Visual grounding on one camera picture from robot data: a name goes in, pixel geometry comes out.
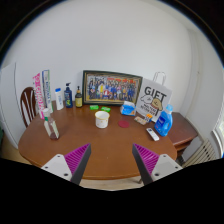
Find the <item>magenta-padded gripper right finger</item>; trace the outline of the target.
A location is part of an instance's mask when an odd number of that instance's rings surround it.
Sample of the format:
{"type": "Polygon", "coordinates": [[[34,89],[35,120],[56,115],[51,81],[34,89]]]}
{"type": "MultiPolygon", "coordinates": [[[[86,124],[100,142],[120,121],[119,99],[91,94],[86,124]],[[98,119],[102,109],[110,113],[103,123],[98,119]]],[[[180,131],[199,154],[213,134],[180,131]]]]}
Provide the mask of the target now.
{"type": "Polygon", "coordinates": [[[133,145],[132,154],[144,185],[148,185],[182,169],[167,154],[158,155],[138,144],[133,145]]]}

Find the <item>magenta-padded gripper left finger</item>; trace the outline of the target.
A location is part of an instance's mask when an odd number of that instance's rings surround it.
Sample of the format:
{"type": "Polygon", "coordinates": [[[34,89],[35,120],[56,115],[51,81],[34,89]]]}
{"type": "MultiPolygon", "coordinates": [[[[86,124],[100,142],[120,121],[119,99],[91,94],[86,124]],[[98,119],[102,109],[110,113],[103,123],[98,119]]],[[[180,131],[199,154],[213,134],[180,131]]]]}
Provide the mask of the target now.
{"type": "Polygon", "coordinates": [[[91,155],[91,145],[83,145],[66,155],[56,154],[42,169],[79,185],[91,155]]]}

